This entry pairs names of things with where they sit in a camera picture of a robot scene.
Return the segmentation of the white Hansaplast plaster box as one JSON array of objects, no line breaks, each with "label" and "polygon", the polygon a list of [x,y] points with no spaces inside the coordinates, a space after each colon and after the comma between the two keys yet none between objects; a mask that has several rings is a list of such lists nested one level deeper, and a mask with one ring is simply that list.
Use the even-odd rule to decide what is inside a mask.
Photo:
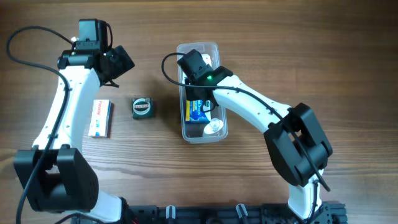
[{"label": "white Hansaplast plaster box", "polygon": [[202,54],[203,61],[212,67],[211,57],[208,54]]}]

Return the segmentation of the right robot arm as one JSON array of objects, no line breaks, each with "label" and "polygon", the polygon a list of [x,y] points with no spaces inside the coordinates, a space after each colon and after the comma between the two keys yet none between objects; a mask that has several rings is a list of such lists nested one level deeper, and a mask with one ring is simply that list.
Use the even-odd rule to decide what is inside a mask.
[{"label": "right robot arm", "polygon": [[187,77],[188,99],[231,110],[263,134],[272,165],[289,184],[289,208],[302,221],[312,221],[321,206],[319,187],[330,190],[322,173],[333,153],[313,110],[265,97],[231,70],[212,68],[197,50],[181,53],[177,63]]}]

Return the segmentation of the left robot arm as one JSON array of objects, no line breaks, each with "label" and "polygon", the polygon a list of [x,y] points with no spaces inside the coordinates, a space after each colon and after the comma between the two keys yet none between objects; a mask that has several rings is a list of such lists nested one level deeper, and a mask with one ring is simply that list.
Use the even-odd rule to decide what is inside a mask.
[{"label": "left robot arm", "polygon": [[98,177],[82,155],[85,120],[102,86],[132,69],[134,62],[113,45],[110,25],[81,19],[79,36],[62,52],[54,73],[58,87],[47,120],[32,147],[20,150],[14,169],[23,187],[16,222],[28,203],[36,212],[62,213],[65,218],[94,223],[129,223],[126,200],[99,189]]}]

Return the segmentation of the small white bottle clear cap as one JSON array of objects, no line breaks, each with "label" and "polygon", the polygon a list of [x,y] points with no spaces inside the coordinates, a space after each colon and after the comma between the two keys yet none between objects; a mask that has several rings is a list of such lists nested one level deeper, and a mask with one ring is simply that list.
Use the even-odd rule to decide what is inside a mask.
[{"label": "small white bottle clear cap", "polygon": [[219,136],[224,127],[224,122],[218,118],[212,118],[203,129],[203,137]]}]

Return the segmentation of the white Panadol box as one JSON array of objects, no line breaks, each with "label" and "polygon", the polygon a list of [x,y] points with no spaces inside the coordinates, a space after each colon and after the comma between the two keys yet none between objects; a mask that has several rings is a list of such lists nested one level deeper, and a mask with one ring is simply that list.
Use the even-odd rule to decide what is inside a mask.
[{"label": "white Panadol box", "polygon": [[111,102],[109,100],[94,100],[88,135],[92,138],[108,137]]}]

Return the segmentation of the clear plastic container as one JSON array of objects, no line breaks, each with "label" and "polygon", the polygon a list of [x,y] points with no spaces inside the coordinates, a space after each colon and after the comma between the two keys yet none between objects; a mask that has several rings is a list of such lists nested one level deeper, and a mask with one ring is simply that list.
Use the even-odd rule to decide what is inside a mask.
[{"label": "clear plastic container", "polygon": [[[214,42],[180,44],[177,52],[197,50],[205,63],[213,69],[220,66],[218,46]],[[184,87],[179,88],[182,137],[191,144],[218,142],[228,135],[228,122],[224,107],[213,110],[210,101],[188,101]]]}]

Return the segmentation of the blue VapoDrops lozenge box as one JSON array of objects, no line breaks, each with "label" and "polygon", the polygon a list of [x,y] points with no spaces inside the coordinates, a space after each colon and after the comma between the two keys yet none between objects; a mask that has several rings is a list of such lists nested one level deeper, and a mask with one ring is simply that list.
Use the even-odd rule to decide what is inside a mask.
[{"label": "blue VapoDrops lozenge box", "polygon": [[211,120],[211,102],[195,100],[186,101],[185,122],[188,124],[204,124]]}]

